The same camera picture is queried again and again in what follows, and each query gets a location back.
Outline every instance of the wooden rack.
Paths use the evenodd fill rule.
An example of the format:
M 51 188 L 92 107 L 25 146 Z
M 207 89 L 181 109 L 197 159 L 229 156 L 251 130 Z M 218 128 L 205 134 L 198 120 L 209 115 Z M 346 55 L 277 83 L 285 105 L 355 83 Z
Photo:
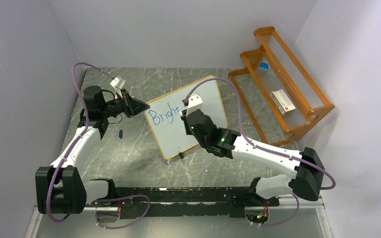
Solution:
M 229 76 L 245 105 L 254 126 L 264 143 L 269 143 L 257 122 L 236 76 L 250 73 L 261 93 L 265 97 L 274 115 L 277 117 L 286 138 L 269 143 L 280 146 L 301 139 L 316 125 L 334 105 L 324 95 L 302 64 L 297 60 L 275 28 L 263 27 L 255 30 L 260 46 L 240 54 L 246 67 L 229 72 Z M 262 73 L 261 62 L 268 63 L 270 70 Z M 295 110 L 282 115 L 270 97 L 272 91 L 284 90 L 296 107 Z

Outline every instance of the white box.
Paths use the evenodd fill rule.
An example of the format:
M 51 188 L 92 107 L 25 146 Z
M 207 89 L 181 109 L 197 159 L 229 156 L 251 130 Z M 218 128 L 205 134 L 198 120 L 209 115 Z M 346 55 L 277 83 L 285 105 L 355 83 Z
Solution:
M 282 115 L 285 115 L 287 112 L 296 109 L 290 98 L 282 89 L 279 91 L 271 92 L 271 98 Z

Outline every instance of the white wall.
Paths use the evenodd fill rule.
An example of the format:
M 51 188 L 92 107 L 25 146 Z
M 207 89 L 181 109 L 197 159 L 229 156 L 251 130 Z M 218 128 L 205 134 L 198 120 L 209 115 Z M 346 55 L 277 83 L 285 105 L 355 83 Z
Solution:
M 0 237 L 24 237 L 34 173 L 58 155 L 76 93 L 73 46 L 45 0 L 0 0 Z
M 273 25 L 292 45 L 317 0 L 49 0 L 82 60 L 97 66 L 243 66 Z
M 336 105 L 301 141 L 336 178 L 335 237 L 381 237 L 381 0 L 319 0 L 295 51 Z

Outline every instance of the marble table top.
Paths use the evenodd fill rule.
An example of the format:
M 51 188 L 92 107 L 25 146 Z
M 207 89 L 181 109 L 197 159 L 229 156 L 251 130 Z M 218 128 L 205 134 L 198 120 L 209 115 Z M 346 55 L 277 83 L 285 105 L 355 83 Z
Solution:
M 103 68 L 111 75 L 120 75 L 126 80 L 124 88 L 144 102 L 192 83 L 208 75 L 228 79 L 230 69 L 219 68 Z M 251 105 L 265 136 L 269 141 L 284 138 L 282 129 L 260 93 L 253 79 L 248 76 L 237 78 L 242 91 Z M 111 79 L 88 68 L 81 90 L 98 85 L 111 90 Z M 232 88 L 218 82 L 225 107 L 229 128 L 238 130 L 236 95 Z M 72 140 L 79 122 L 82 105 L 75 103 L 71 121 L 63 144 L 63 149 Z M 246 109 L 242 109 L 245 133 L 260 140 Z M 109 119 L 117 122 L 119 118 Z M 285 146 L 294 149 L 293 144 Z M 185 152 L 185 158 L 178 156 L 166 161 L 161 156 L 158 145 L 151 133 L 143 113 L 124 117 L 118 124 L 111 124 L 100 141 L 92 149 L 81 171 L 83 182 L 90 179 L 111 178 L 117 187 L 188 187 L 188 186 L 249 186 L 255 177 L 271 177 L 278 172 L 261 164 L 228 158 L 217 158 L 208 154 L 200 146 Z

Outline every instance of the blue marker cap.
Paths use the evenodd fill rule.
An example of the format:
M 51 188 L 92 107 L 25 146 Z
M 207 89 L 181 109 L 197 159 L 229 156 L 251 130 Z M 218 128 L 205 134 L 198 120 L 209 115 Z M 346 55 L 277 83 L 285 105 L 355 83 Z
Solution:
M 259 68 L 268 69 L 269 65 L 267 63 L 265 63 L 265 62 L 262 62 L 262 63 L 260 63 Z

